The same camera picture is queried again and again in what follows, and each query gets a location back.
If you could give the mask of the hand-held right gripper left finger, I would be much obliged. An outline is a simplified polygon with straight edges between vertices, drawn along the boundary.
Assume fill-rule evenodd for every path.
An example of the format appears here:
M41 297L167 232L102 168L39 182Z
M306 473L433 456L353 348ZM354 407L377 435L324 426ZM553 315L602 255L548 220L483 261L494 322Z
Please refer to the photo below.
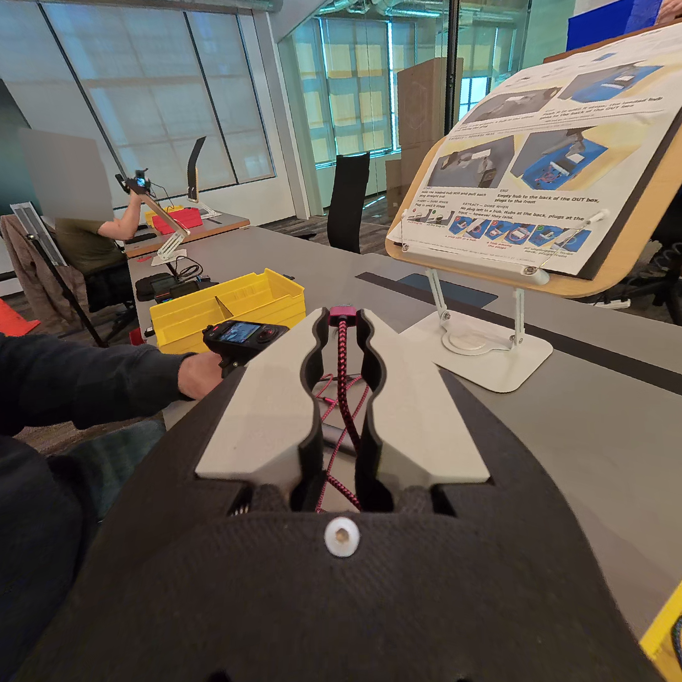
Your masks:
M294 511L316 509L325 479L314 388L329 311L314 310L224 380L234 388L195 468L203 480L270 484Z

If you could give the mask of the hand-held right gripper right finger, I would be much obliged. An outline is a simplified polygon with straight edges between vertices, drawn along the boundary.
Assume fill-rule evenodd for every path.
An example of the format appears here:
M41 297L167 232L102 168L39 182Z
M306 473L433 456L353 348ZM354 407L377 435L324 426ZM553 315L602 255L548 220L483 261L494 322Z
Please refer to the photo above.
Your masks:
M486 483L489 470L439 369L370 310L356 314L370 389L355 464L365 512L390 512L410 487Z

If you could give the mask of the yellow plastic bin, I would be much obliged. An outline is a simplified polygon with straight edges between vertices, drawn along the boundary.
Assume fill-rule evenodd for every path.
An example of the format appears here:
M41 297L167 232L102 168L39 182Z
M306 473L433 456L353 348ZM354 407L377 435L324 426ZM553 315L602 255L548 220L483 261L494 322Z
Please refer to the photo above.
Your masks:
M665 681L681 681L681 584L672 592L640 640Z
M227 320L292 328L305 316L304 287L265 269L187 294L150 309L158 349L165 354L206 353L203 331Z

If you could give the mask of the person's left forearm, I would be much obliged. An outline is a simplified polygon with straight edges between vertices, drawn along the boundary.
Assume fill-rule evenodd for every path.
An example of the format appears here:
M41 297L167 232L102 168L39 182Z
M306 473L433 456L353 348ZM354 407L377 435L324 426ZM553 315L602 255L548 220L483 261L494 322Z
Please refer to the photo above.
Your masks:
M1 335L1 434L152 417L189 399L178 387L189 357L154 346L95 348L45 335Z

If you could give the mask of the person's left hand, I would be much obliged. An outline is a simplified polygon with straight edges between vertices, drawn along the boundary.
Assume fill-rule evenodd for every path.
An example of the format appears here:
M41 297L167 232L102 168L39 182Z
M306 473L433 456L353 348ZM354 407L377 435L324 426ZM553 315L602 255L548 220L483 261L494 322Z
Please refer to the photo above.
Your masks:
M211 351L185 357L179 367L177 385L180 394L199 401L222 382L222 358Z

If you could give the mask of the black electronics box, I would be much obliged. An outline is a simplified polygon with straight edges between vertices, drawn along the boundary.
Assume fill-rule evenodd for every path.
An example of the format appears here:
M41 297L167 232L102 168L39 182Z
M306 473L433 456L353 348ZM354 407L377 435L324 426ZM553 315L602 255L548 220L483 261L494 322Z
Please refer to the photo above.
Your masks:
M157 304L169 302L180 297L216 286L218 283L209 277L197 276L181 281L171 274L157 274L141 278L134 283L135 298L138 302Z

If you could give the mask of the wooden desk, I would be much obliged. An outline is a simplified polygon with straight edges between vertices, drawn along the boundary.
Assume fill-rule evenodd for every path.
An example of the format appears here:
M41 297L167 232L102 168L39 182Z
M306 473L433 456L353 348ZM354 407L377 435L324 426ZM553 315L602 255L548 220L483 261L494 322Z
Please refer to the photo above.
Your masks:
M184 244L204 239L215 234L221 234L238 228L251 226L249 219L229 213L219 213L217 217L202 218L202 225L190 228L190 234L183 241ZM168 239L170 234L161 234L153 228L146 228L140 236L151 234L152 237L141 242L124 244L125 255L128 259L135 259L144 255L156 253Z

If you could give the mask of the red desk tray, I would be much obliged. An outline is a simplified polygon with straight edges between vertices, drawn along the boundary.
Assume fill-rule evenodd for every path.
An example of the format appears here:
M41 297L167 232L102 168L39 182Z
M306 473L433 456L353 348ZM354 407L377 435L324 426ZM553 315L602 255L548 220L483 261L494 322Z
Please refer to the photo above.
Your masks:
M192 229L203 225L203 220L198 208L172 206L168 208L167 213L184 228ZM149 227L158 234L171 234L173 232L173 227L153 211L145 212L145 220Z

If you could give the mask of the person's legs in jeans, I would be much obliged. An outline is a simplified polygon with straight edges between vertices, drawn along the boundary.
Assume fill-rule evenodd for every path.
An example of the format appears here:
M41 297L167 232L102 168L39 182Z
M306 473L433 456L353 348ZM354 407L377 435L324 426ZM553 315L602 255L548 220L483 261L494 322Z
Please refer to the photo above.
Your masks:
M162 420L147 419L82 441L64 455L85 482L98 522L102 522L135 468L166 433Z

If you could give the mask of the black office chair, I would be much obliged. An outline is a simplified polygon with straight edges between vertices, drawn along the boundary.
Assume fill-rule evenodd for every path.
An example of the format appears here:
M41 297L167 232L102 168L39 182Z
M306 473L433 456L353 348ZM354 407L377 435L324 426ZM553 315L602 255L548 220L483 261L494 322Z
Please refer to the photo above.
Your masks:
M360 226L370 175L370 153L337 156L327 237L332 248L360 254Z

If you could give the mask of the orange cone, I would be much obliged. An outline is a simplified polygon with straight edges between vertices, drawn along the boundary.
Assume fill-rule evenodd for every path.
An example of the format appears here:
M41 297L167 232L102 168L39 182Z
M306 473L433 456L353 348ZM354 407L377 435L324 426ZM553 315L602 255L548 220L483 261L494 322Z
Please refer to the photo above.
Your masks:
M31 333L40 325L39 320L27 320L11 308L3 299L1 306L1 334L10 337L22 337Z

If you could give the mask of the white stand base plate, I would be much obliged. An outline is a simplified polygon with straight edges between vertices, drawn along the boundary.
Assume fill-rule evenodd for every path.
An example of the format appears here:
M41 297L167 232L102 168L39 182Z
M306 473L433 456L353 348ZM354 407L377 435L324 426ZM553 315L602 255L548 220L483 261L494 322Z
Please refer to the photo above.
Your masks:
M525 334L519 344L513 331L453 310L438 312L400 335L429 359L459 377L498 394L516 391L553 352L549 342Z

